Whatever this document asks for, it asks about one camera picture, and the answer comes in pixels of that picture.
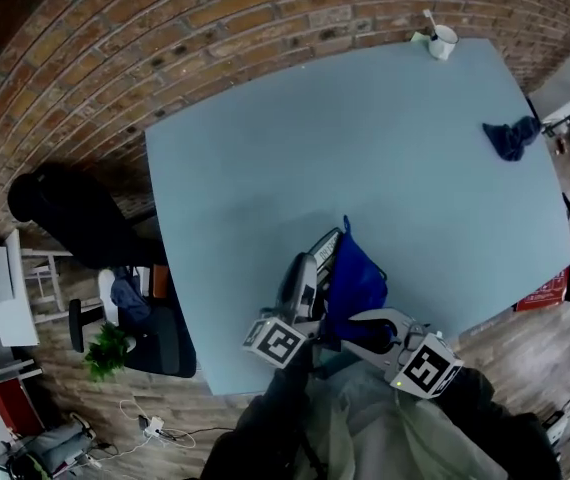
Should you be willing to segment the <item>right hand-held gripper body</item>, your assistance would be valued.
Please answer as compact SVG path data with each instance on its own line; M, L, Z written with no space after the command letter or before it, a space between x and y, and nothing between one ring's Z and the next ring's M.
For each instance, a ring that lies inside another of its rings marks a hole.
M395 335L357 335L351 320L388 319L396 326ZM362 349L347 350L383 372L393 388L422 399L433 399L444 392L463 366L440 333L393 309L364 311L348 320L344 340L395 337L396 345L388 353L371 353Z

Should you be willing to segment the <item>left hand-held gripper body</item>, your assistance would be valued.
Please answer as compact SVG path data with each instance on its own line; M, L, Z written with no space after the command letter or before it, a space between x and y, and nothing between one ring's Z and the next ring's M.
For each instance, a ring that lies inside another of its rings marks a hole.
M317 294L317 262L299 253L283 279L273 308L263 308L242 348L270 365L284 369L300 348L318 337L320 320L313 319Z

